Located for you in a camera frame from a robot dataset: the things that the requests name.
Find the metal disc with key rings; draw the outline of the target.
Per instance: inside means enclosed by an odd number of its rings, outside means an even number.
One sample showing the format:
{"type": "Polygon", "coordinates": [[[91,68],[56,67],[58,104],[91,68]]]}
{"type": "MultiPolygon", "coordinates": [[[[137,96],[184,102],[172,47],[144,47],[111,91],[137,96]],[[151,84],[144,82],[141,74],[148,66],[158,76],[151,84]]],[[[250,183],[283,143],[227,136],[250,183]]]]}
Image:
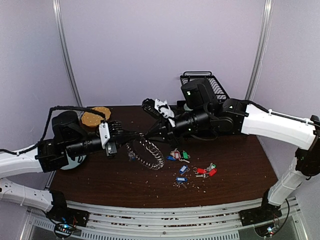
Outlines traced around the metal disc with key rings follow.
{"type": "Polygon", "coordinates": [[[160,170],[165,165],[165,158],[161,150],[150,140],[141,137],[125,145],[128,156],[134,155],[133,162],[140,163],[151,170],[160,170]]]}

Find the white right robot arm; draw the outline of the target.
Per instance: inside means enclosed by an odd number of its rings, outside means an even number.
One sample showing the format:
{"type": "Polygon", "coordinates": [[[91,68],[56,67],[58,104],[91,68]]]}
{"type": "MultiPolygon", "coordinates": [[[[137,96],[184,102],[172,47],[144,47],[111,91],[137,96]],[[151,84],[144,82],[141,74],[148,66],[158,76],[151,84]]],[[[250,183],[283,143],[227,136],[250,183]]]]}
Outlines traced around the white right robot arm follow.
{"type": "Polygon", "coordinates": [[[142,108],[157,119],[147,139],[161,137],[172,146],[178,138],[211,131],[222,135],[256,135],[297,147],[288,170],[265,193],[256,210],[259,220],[268,220],[286,198],[309,177],[320,172],[320,120],[316,115],[300,118],[266,109],[250,100],[220,101],[206,78],[181,86],[187,109],[175,114],[166,101],[147,98],[142,108]]]}

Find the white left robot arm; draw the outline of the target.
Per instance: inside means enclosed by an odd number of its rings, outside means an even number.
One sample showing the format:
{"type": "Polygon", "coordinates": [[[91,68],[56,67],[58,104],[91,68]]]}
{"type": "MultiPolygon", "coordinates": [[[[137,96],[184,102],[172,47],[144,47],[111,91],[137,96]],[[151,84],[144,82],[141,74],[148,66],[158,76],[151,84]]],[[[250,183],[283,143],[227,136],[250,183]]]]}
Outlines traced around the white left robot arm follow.
{"type": "Polygon", "coordinates": [[[120,121],[103,119],[96,132],[87,132],[80,125],[76,107],[58,107],[60,114],[48,116],[46,126],[52,126],[54,137],[41,139],[16,152],[0,151],[0,198],[4,201],[33,207],[53,214],[61,222],[72,218],[64,194],[59,191],[37,190],[16,183],[7,177],[24,173],[48,173],[71,170],[83,164],[90,154],[104,151],[108,157],[126,143],[139,137],[136,131],[124,130],[120,121]]]}

